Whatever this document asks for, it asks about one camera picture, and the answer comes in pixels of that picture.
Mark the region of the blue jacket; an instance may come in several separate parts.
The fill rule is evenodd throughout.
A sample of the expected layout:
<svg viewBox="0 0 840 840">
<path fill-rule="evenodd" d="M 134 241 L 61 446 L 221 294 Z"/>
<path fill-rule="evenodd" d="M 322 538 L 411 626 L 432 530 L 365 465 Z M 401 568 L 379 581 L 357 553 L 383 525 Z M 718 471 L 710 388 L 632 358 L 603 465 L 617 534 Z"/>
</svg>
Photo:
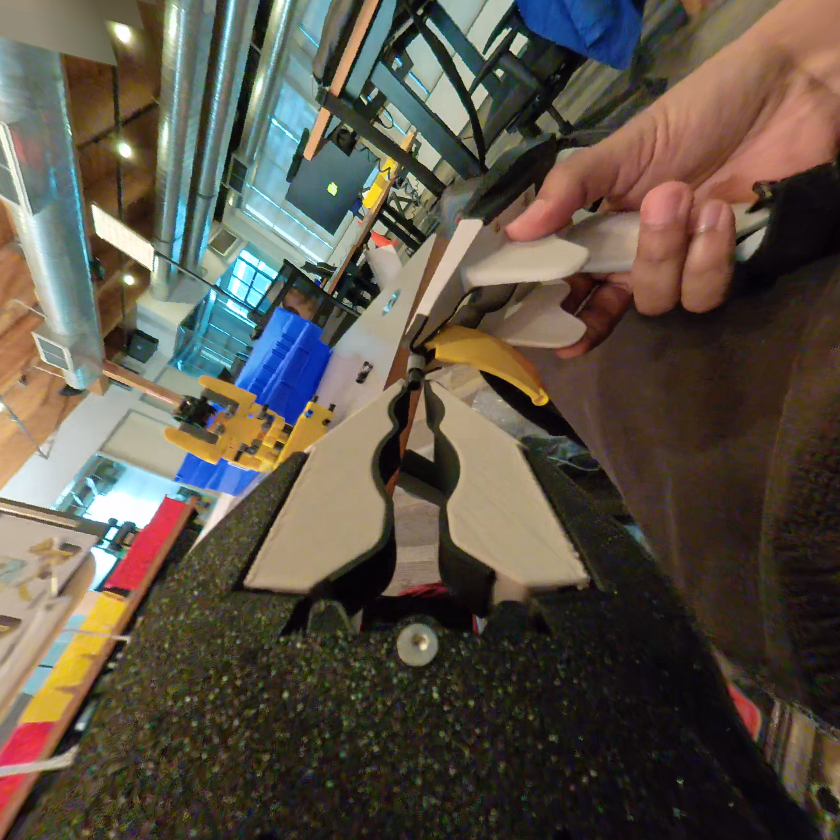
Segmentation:
<svg viewBox="0 0 840 840">
<path fill-rule="evenodd" d="M 645 1 L 517 1 L 531 32 L 615 70 L 633 62 L 644 7 Z"/>
</svg>

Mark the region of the blue storage bin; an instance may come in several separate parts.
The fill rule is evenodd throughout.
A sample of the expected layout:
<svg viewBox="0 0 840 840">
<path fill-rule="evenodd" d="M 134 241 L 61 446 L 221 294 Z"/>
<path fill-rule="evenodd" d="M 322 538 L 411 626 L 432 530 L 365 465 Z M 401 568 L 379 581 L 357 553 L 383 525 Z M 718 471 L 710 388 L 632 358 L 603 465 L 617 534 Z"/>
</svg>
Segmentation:
<svg viewBox="0 0 840 840">
<path fill-rule="evenodd" d="M 275 310 L 255 343 L 234 384 L 255 396 L 293 425 L 318 390 L 331 349 L 321 340 L 322 330 L 286 310 Z M 189 487 L 236 496 L 257 478 L 258 472 L 221 460 L 217 465 L 186 455 L 175 481 Z"/>
</svg>

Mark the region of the yellow curved toy panel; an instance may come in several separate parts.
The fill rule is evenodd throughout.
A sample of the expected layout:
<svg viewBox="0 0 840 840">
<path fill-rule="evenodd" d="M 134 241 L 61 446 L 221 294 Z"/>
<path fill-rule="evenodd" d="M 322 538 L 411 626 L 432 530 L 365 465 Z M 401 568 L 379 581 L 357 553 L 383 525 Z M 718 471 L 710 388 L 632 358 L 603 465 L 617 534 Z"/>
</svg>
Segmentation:
<svg viewBox="0 0 840 840">
<path fill-rule="evenodd" d="M 477 329 L 448 325 L 427 339 L 423 348 L 436 361 L 463 364 L 513 385 L 535 406 L 546 406 L 550 396 L 534 365 L 505 341 Z"/>
</svg>

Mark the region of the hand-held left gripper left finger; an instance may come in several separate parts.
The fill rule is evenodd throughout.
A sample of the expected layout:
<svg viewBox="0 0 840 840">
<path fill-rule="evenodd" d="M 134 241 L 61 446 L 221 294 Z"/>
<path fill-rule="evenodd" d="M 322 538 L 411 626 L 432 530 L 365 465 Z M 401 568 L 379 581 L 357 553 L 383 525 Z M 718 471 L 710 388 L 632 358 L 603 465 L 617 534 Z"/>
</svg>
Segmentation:
<svg viewBox="0 0 840 840">
<path fill-rule="evenodd" d="M 392 493 L 412 391 L 397 382 L 310 447 L 243 586 L 356 614 L 396 568 Z"/>
</svg>

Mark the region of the red yellow desk divider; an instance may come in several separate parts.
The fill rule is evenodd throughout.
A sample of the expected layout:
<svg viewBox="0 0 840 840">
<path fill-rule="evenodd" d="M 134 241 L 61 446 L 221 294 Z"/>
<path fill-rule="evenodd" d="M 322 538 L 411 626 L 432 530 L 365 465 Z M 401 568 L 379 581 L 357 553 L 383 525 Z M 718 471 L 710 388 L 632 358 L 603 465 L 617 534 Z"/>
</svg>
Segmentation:
<svg viewBox="0 0 840 840">
<path fill-rule="evenodd" d="M 1 829 L 5 838 L 36 782 L 68 767 L 77 721 L 112 657 L 130 640 L 130 626 L 176 544 L 188 538 L 195 504 L 166 497 L 150 523 L 102 576 L 84 590 L 91 562 L 48 605 L 57 611 L 25 660 L 2 703 Z"/>
</svg>

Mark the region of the person's dark clothing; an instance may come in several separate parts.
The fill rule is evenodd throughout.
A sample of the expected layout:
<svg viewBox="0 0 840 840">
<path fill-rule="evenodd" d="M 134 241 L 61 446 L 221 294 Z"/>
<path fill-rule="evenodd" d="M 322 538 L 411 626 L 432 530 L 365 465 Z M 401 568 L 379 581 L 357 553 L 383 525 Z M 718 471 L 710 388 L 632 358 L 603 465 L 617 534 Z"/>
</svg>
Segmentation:
<svg viewBox="0 0 840 840">
<path fill-rule="evenodd" d="M 705 315 L 526 350 L 734 664 L 838 728 L 838 257 Z"/>
</svg>

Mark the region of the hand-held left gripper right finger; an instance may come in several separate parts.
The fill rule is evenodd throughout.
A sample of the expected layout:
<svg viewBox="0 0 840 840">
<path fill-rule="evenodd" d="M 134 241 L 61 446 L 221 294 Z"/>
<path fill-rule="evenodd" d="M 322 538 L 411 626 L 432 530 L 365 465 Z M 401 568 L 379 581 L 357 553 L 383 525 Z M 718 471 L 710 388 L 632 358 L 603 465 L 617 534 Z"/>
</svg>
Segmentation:
<svg viewBox="0 0 840 840">
<path fill-rule="evenodd" d="M 474 614 L 590 586 L 519 442 L 447 391 L 424 386 L 443 493 L 438 568 Z"/>
</svg>

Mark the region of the person's right hand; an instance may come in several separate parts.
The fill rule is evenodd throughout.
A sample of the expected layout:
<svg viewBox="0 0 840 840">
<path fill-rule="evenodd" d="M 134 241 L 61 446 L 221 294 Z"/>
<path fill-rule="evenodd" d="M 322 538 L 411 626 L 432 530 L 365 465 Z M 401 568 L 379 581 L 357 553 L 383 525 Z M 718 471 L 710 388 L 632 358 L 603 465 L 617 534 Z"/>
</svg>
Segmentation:
<svg viewBox="0 0 840 840">
<path fill-rule="evenodd" d="M 584 337 L 563 360 L 603 343 L 630 307 L 657 317 L 704 313 L 728 298 L 732 206 L 838 153 L 839 2 L 779 2 L 606 140 L 558 161 L 507 227 L 530 241 L 574 212 L 639 211 L 631 271 L 570 278 Z"/>
</svg>

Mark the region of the toy building instruction booklet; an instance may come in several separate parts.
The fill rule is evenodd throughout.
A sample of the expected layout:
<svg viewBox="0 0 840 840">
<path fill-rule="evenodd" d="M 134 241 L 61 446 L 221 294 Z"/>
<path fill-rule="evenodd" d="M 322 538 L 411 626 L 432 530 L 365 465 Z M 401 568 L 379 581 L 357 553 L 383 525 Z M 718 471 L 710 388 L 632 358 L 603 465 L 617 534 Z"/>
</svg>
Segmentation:
<svg viewBox="0 0 840 840">
<path fill-rule="evenodd" d="M 87 592 L 98 529 L 2 500 L 1 719 Z"/>
</svg>

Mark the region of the black monitor with yellow sticker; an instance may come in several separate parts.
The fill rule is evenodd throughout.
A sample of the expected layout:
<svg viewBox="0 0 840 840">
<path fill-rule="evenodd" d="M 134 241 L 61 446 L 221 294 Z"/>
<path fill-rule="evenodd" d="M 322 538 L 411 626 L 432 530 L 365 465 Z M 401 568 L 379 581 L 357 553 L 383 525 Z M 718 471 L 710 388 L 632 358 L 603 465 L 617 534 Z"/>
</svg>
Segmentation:
<svg viewBox="0 0 840 840">
<path fill-rule="evenodd" d="M 378 162 L 378 155 L 363 144 L 346 154 L 335 142 L 328 141 L 311 161 L 300 163 L 288 186 L 286 201 L 335 235 Z"/>
</svg>

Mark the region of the yellow toy brick vehicle model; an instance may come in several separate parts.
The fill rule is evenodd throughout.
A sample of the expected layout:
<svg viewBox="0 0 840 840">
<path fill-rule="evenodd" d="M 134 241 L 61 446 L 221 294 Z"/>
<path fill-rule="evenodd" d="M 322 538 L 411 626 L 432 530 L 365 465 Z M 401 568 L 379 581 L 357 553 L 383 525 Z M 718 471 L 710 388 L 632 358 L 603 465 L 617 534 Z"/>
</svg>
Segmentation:
<svg viewBox="0 0 840 840">
<path fill-rule="evenodd" d="M 201 394 L 183 397 L 173 412 L 178 426 L 166 427 L 164 437 L 212 466 L 225 461 L 267 473 L 306 452 L 331 428 L 335 405 L 323 406 L 317 397 L 289 424 L 245 389 L 206 375 L 198 382 Z"/>
</svg>

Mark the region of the metal ventilation ducts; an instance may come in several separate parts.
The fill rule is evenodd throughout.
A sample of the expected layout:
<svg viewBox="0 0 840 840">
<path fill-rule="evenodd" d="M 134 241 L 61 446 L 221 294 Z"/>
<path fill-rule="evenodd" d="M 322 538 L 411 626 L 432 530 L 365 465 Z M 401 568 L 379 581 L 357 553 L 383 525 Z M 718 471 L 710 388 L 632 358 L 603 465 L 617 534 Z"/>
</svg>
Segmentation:
<svg viewBox="0 0 840 840">
<path fill-rule="evenodd" d="M 267 81 L 293 2 L 164 2 L 155 176 L 152 295 L 200 266 L 228 161 L 249 56 L 258 57 L 252 102 Z M 72 139 L 67 75 L 76 57 L 116 68 L 118 27 L 143 25 L 139 2 L 2 2 L 2 204 L 10 212 L 43 322 L 43 362 L 70 392 L 103 375 L 92 254 Z"/>
</svg>

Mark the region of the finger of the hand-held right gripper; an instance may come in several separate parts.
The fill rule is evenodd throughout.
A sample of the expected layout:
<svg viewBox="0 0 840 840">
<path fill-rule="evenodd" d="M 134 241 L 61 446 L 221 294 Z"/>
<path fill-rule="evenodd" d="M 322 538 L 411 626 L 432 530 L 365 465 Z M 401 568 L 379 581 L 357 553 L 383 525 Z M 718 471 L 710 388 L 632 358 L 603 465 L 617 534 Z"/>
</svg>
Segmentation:
<svg viewBox="0 0 840 840">
<path fill-rule="evenodd" d="M 441 256 L 430 258 L 427 268 L 434 271 L 423 281 L 423 295 L 406 330 L 408 346 L 424 344 L 443 324 L 442 318 L 455 312 L 456 298 L 463 291 L 460 264 L 485 227 L 480 218 L 462 219 Z"/>
</svg>

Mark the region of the black desk with wooden top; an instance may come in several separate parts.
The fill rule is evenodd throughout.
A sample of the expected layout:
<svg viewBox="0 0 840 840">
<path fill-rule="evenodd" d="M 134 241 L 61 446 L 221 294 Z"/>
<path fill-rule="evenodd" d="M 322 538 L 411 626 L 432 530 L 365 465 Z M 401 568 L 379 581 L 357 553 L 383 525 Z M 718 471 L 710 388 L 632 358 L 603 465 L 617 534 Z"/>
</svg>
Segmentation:
<svg viewBox="0 0 840 840">
<path fill-rule="evenodd" d="M 504 132 L 534 138 L 543 114 L 562 134 L 574 131 L 554 101 L 584 63 L 528 29 L 515 2 L 478 49 L 442 2 L 332 1 L 312 61 L 320 110 L 297 156 L 313 162 L 346 129 L 440 196 L 440 178 L 386 133 L 386 110 L 459 178 L 473 179 L 487 172 L 487 152 Z"/>
</svg>

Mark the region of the ceiling light panel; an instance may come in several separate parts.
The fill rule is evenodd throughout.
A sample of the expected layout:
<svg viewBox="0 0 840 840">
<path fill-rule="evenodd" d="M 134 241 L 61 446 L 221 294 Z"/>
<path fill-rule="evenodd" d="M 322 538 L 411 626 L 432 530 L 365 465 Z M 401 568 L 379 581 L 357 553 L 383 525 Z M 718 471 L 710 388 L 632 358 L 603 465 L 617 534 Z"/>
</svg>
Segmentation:
<svg viewBox="0 0 840 840">
<path fill-rule="evenodd" d="M 103 210 L 90 205 L 91 221 L 96 236 L 152 272 L 155 268 L 155 249 L 152 242 L 135 232 L 129 225 Z"/>
</svg>

